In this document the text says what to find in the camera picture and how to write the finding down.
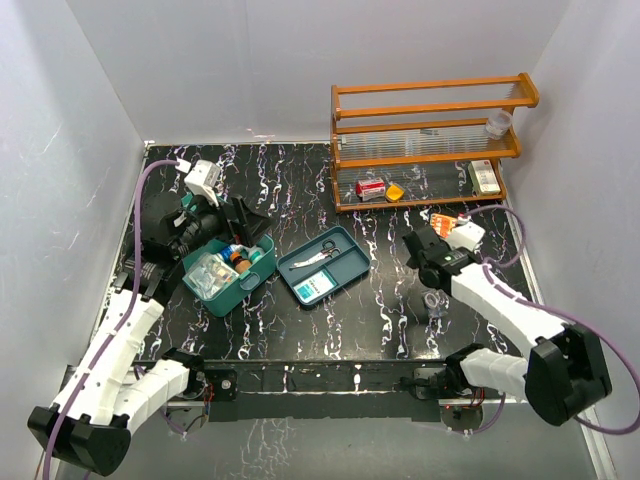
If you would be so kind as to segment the brown medicine bottle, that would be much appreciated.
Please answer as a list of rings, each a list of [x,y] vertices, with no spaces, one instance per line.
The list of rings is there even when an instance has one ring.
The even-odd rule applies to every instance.
[[[251,268],[251,262],[238,252],[233,252],[230,255],[230,262],[234,270],[239,274],[243,274]]]

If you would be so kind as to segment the green box lid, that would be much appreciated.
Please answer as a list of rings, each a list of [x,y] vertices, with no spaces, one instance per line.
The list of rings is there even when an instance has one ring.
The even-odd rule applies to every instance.
[[[185,212],[195,213],[198,208],[197,200],[195,196],[191,193],[185,195],[181,199],[182,208]]]

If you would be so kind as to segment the dark teal divider tray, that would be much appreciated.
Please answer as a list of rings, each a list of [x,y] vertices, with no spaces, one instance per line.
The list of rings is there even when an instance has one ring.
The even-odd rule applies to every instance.
[[[312,255],[318,253],[322,248],[322,243],[328,239],[331,239],[336,243],[336,246],[341,250],[340,254],[334,255],[332,258],[327,258],[311,266],[294,270],[289,269],[293,263],[308,259]],[[340,289],[345,288],[354,281],[362,278],[368,273],[370,266],[371,260],[369,256],[358,245],[351,234],[342,226],[334,226],[330,228],[312,240],[309,240],[302,246],[282,256],[276,262],[276,268],[281,278],[289,287],[299,304],[306,309],[314,307],[330,295],[337,293]],[[324,271],[329,274],[336,282],[336,286],[329,293],[325,294],[313,303],[302,303],[295,294],[294,287],[319,271]]]

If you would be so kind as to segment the black handled scissors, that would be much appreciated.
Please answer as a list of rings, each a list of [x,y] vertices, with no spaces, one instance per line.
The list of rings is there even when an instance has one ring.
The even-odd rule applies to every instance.
[[[322,243],[322,248],[318,253],[312,255],[308,259],[293,263],[289,269],[294,270],[311,266],[327,258],[332,258],[334,255],[338,255],[340,253],[341,250],[336,246],[336,243],[333,240],[328,239]]]

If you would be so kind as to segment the teal white medicine sachet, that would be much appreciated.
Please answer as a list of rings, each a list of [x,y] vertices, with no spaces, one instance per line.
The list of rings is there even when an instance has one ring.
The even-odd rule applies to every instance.
[[[336,286],[333,278],[319,271],[294,287],[294,292],[302,303],[311,304],[329,293]]]

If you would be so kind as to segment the white blue pill bottle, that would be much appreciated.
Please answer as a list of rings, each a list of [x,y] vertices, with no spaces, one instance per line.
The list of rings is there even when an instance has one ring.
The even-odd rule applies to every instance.
[[[223,258],[228,259],[233,253],[241,252],[243,249],[244,249],[244,247],[242,245],[230,244],[230,245],[225,246],[223,249],[221,249],[219,251],[219,254]]]

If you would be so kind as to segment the clear plastic packet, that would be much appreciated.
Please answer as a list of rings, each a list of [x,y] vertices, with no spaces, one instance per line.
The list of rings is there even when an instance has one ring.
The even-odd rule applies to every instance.
[[[220,255],[203,253],[186,271],[183,281],[201,300],[213,300],[239,274]]]

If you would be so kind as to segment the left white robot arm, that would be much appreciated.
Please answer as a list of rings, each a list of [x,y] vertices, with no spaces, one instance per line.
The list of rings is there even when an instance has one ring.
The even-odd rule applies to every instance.
[[[271,226],[240,196],[212,204],[174,192],[134,200],[134,244],[116,277],[104,319],[75,372],[27,427],[45,452],[103,477],[124,460],[139,427],[176,395],[200,396],[203,359],[170,349],[139,380],[124,383],[142,341],[185,273],[184,259],[213,240],[252,247]]]

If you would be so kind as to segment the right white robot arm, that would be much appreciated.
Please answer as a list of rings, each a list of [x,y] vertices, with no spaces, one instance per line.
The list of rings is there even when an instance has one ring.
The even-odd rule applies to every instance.
[[[527,304],[477,255],[454,248],[426,226],[403,237],[407,265],[421,283],[475,310],[516,346],[516,356],[473,343],[449,355],[437,378],[466,397],[490,388],[526,400],[546,423],[560,426],[612,391],[598,336]]]

